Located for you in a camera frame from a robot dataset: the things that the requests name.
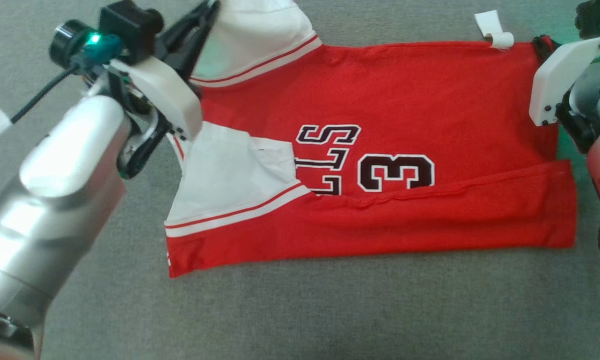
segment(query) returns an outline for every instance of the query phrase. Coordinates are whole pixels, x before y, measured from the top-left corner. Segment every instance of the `clothing tag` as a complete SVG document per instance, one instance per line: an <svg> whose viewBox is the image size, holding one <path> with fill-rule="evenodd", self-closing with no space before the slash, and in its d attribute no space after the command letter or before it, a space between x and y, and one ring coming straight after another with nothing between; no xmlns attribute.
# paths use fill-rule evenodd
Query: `clothing tag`
<svg viewBox="0 0 600 360"><path fill-rule="evenodd" d="M502 25L499 22L498 10L477 13L474 16L475 21L478 23L478 27L480 27L482 36L485 38L492 38L492 48L507 50L513 46L513 34L502 30Z"/></svg>

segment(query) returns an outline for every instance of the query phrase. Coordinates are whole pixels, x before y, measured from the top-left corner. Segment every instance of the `gray table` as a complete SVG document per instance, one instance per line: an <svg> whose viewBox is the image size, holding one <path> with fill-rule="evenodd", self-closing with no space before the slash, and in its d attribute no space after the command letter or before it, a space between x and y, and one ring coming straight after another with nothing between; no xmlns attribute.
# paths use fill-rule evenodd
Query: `gray table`
<svg viewBox="0 0 600 360"><path fill-rule="evenodd" d="M498 9L518 40L573 41L579 0L302 0L328 44L479 40ZM0 0L0 107L14 114L59 72L46 50L106 0ZM170 23L195 1L142 0ZM80 96L60 85L0 140L0 189ZM179 180L163 144L53 305L45 360L600 359L595 193L579 187L570 250L494 250L243 264L169 280L162 220Z"/></svg>

